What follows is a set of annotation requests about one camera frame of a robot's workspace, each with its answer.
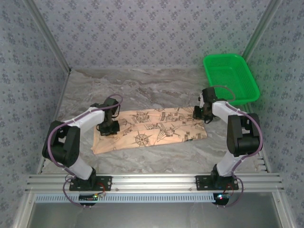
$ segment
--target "gray marble table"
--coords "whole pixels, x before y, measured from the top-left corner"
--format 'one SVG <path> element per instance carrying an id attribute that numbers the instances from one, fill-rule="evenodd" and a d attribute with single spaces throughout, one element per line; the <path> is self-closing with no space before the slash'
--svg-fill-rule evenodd
<path id="1" fill-rule="evenodd" d="M 122 111 L 198 105 L 201 90 L 208 86 L 203 69 L 113 69 L 72 70 L 60 107 L 58 120 L 84 112 L 93 103 L 103 103 L 117 93 L 124 96 Z M 224 156 L 225 123 L 214 120 L 205 125 L 208 137 L 176 144 L 124 149 L 94 155 L 93 129 L 81 136 L 82 158 L 97 173 L 210 172 Z M 254 172 L 257 159 L 249 158 L 238 170 Z M 45 161 L 43 173 L 62 173 Z"/>

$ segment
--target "cloth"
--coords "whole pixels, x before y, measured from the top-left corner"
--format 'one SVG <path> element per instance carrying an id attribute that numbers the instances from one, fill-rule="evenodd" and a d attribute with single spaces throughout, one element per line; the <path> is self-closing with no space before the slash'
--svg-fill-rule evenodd
<path id="1" fill-rule="evenodd" d="M 93 153 L 180 143 L 207 137 L 203 121 L 192 119 L 193 107 L 120 112 L 120 132 L 101 136 L 94 129 Z"/>

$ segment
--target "purple cable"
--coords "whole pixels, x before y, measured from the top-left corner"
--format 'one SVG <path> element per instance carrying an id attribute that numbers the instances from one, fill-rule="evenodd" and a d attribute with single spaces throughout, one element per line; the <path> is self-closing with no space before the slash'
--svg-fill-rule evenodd
<path id="1" fill-rule="evenodd" d="M 244 115 L 245 117 L 247 117 L 247 118 L 256 126 L 257 131 L 258 131 L 259 136 L 260 136 L 260 144 L 259 144 L 257 150 L 256 150 L 254 153 L 242 157 L 242 158 L 235 164 L 235 166 L 232 168 L 232 170 L 231 170 L 231 172 L 232 172 L 232 177 L 233 177 L 233 178 L 236 178 L 237 180 L 239 180 L 239 182 L 241 182 L 242 190 L 241 190 L 241 194 L 240 194 L 239 198 L 238 198 L 236 201 L 234 201 L 233 203 L 231 203 L 231 204 L 229 204 L 229 205 L 227 205 L 227 206 L 222 206 L 223 208 L 229 208 L 229 207 L 232 207 L 232 206 L 236 205 L 236 204 L 241 200 L 241 198 L 242 198 L 242 196 L 243 196 L 243 193 L 244 193 L 244 183 L 243 183 L 243 181 L 242 181 L 239 177 L 237 177 L 236 175 L 234 175 L 234 171 L 237 169 L 237 167 L 240 165 L 240 163 L 242 163 L 242 161 L 243 161 L 245 158 L 249 158 L 249 157 L 255 156 L 257 153 L 259 153 L 259 152 L 261 151 L 261 149 L 262 149 L 262 146 L 263 146 L 263 135 L 262 135 L 261 128 L 260 128 L 260 126 L 257 124 L 257 122 L 256 122 L 250 115 L 248 115 L 247 113 L 242 112 L 242 111 L 236 109 L 235 107 L 231 106 L 228 102 L 226 102 L 226 106 L 227 106 L 228 108 L 230 108 L 232 111 L 235 111 L 235 112 L 238 112 L 238 113 Z"/>
<path id="2" fill-rule="evenodd" d="M 112 105 L 112 106 L 94 109 L 94 110 L 92 110 L 91 112 L 93 113 L 93 112 L 100 111 L 100 110 L 107 110 L 107 109 L 111 109 L 111 108 L 118 107 L 118 106 L 123 102 L 123 100 L 124 100 L 123 97 L 122 97 L 121 95 L 119 95 L 119 94 L 112 94 L 112 95 L 108 96 L 105 100 L 107 100 L 108 98 L 110 98 L 110 97 L 112 97 L 112 96 L 119 96 L 120 99 L 121 99 L 120 102 L 118 102 L 117 104 Z M 73 123 L 73 122 L 75 122 L 75 121 L 78 121 L 78 120 L 82 119 L 83 117 L 85 117 L 86 115 L 90 114 L 91 112 L 83 113 L 81 116 L 77 117 L 76 119 L 71 120 L 71 121 L 66 122 L 66 123 L 63 123 L 63 124 L 61 124 L 61 125 L 55 127 L 55 128 L 51 131 L 51 133 L 49 134 L 48 139 L 47 139 L 47 143 L 48 143 L 48 144 L 47 144 L 47 152 L 48 152 L 49 157 L 50 157 L 50 159 L 52 160 L 52 162 L 53 162 L 56 166 L 58 166 L 58 167 L 60 167 L 60 168 L 64 168 L 64 170 L 67 171 L 67 172 L 68 172 L 69 174 L 71 174 L 72 176 L 75 176 L 75 174 L 74 174 L 73 172 L 71 172 L 71 171 L 70 171 L 67 167 L 65 167 L 64 165 L 59 165 L 58 162 L 55 160 L 55 158 L 54 158 L 54 156 L 53 156 L 53 154 L 52 154 L 52 150 L 51 150 L 51 139 L 52 139 L 54 133 L 57 132 L 58 129 L 60 129 L 60 128 L 64 127 L 64 126 L 67 126 L 67 125 L 69 125 L 69 124 L 71 124 L 71 123 Z M 75 203 L 75 202 L 72 201 L 72 199 L 67 195 L 66 190 L 65 190 L 65 186 L 66 186 L 66 184 L 67 184 L 69 181 L 71 181 L 71 180 L 74 179 L 74 178 L 75 178 L 75 177 L 71 177 L 71 178 L 69 178 L 69 179 L 67 179 L 67 177 L 65 178 L 66 181 L 65 181 L 65 183 L 63 184 L 63 187 L 62 187 L 63 194 L 64 194 L 65 197 L 68 199 L 68 201 L 70 201 L 73 205 L 75 205 L 75 206 L 77 206 L 77 207 L 81 207 L 81 208 L 90 208 L 90 206 L 82 206 L 82 205 L 80 205 L 80 204 L 78 204 L 78 203 Z"/>

